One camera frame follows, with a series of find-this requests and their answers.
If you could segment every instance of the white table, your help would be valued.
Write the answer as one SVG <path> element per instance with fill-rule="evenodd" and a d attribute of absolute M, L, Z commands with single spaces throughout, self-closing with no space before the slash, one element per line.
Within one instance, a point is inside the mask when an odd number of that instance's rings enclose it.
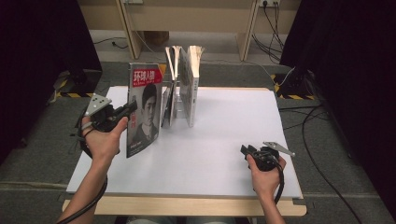
<path fill-rule="evenodd" d="M 127 88 L 110 88 L 107 97 L 115 107 L 123 105 Z M 154 143 L 129 159 L 125 135 L 96 214 L 262 216 L 240 148 L 259 148 L 263 141 L 287 147 L 274 93 L 264 89 L 200 88 L 194 127 L 176 119 L 170 129 L 160 129 Z M 288 164 L 278 208 L 283 216 L 303 216 L 305 205 L 293 202 L 303 195 L 292 160 L 281 155 Z M 82 153 L 67 192 L 77 190 L 90 164 Z"/>

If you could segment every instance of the hand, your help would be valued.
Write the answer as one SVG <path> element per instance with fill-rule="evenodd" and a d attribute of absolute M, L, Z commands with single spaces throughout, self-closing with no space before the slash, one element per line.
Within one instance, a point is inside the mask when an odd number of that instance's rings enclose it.
<path fill-rule="evenodd" d="M 90 117 L 84 117 L 81 121 L 83 126 L 90 122 Z M 92 161 L 112 161 L 114 156 L 120 152 L 120 136 L 126 129 L 128 123 L 127 118 L 122 118 L 117 126 L 110 133 L 102 133 L 93 128 L 83 130 L 82 136 L 92 154 Z"/>
<path fill-rule="evenodd" d="M 247 155 L 247 162 L 251 170 L 253 188 L 260 197 L 274 199 L 274 193 L 279 185 L 279 172 L 276 168 L 263 172 L 259 170 L 251 155 Z M 279 164 L 282 169 L 286 166 L 286 161 L 279 156 Z"/>

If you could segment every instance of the floor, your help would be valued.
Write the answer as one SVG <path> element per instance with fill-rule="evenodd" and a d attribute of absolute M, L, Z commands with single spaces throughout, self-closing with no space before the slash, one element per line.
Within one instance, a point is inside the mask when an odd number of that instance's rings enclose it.
<path fill-rule="evenodd" d="M 163 63 L 165 45 L 205 47 L 202 82 L 200 79 L 203 86 L 265 87 L 273 91 L 270 75 L 290 70 L 273 63 L 253 41 L 247 61 L 240 62 L 234 35 L 171 33 L 167 43 L 148 45 L 138 60 L 131 60 L 127 48 L 120 49 L 111 43 L 125 47 L 123 31 L 91 34 L 93 42 L 111 38 L 95 44 L 104 70 L 96 88 L 101 93 L 106 93 L 109 86 L 127 83 L 129 62 Z M 257 37 L 270 45 L 270 35 Z M 56 98 L 27 136 L 27 146 L 15 148 L 0 166 L 0 223 L 55 222 L 81 153 L 76 147 L 75 124 L 88 102 L 87 97 Z M 303 125 L 306 114 L 320 101 L 277 99 L 277 103 L 288 145 L 299 155 L 293 163 L 308 211 L 303 217 L 285 217 L 287 223 L 358 223 L 353 213 L 362 223 L 394 223 L 367 175 L 348 157 L 326 108 L 319 107 L 315 117 Z M 115 220 L 114 216 L 97 216 L 94 223 Z M 262 217 L 257 220 L 264 223 Z"/>

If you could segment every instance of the gray carpet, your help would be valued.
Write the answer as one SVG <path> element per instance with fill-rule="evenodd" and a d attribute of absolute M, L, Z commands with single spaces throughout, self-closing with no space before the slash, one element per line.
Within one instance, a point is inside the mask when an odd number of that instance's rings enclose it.
<path fill-rule="evenodd" d="M 102 63 L 104 73 L 96 92 L 127 85 L 128 63 Z M 265 87 L 271 78 L 257 65 L 201 65 L 200 86 Z M 269 73 L 289 69 L 267 66 Z M 0 223 L 54 223 L 61 214 L 65 187 L 81 151 L 75 147 L 76 122 L 89 98 L 58 98 L 49 105 L 27 136 L 27 147 L 15 148 L 0 167 Z M 279 108 L 319 105 L 317 100 L 277 99 Z M 311 109 L 280 112 L 294 167 L 308 212 L 286 217 L 288 223 L 357 223 L 346 204 L 319 174 L 304 147 L 302 122 Z M 361 167 L 348 157 L 324 108 L 305 124 L 309 153 L 326 178 L 339 190 L 363 223 L 394 223 Z M 114 216 L 96 216 L 95 223 L 114 223 Z"/>

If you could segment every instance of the forearm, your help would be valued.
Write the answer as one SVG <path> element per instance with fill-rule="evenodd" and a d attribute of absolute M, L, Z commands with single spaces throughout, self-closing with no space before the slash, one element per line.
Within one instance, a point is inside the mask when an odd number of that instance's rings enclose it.
<path fill-rule="evenodd" d="M 276 207 L 273 195 L 259 195 L 259 201 L 262 205 L 267 224 L 285 223 L 285 220 Z"/>
<path fill-rule="evenodd" d="M 92 161 L 88 173 L 82 180 L 76 194 L 73 196 L 70 204 L 64 209 L 58 221 L 63 220 L 79 211 L 89 204 L 99 193 L 106 180 L 106 174 L 110 167 L 111 161 Z M 71 223 L 91 223 L 93 220 L 94 206 L 81 217 Z"/>

